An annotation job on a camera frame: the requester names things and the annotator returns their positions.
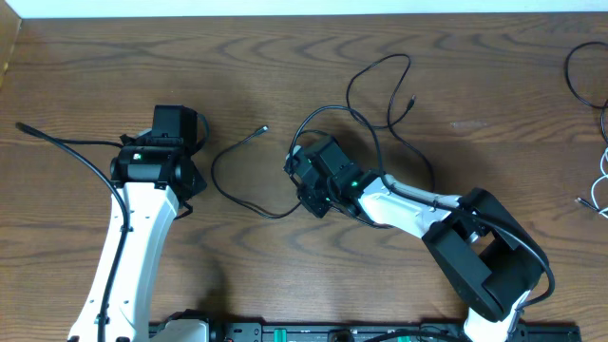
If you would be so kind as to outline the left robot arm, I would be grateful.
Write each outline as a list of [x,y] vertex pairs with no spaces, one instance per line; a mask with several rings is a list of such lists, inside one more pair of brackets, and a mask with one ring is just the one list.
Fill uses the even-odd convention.
[[110,164],[111,218],[96,274],[70,341],[145,341],[162,248],[175,219],[206,182],[192,157],[209,125],[183,105],[154,108],[151,127]]

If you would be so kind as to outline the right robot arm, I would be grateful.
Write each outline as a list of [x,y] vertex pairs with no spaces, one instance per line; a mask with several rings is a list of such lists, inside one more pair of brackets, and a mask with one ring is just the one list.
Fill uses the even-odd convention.
[[468,307],[466,338],[505,341],[514,334],[548,259],[491,193],[475,188],[464,196],[440,195],[363,171],[332,136],[295,146],[284,170],[315,217],[335,210],[421,239]]

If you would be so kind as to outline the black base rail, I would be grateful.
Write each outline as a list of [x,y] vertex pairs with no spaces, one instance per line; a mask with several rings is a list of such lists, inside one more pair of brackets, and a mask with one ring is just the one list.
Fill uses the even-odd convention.
[[163,322],[152,322],[152,341],[210,342],[333,342],[333,341],[562,341],[581,342],[580,328],[573,324],[529,324],[489,328],[457,321],[381,323],[279,323],[261,318],[209,315],[185,310]]

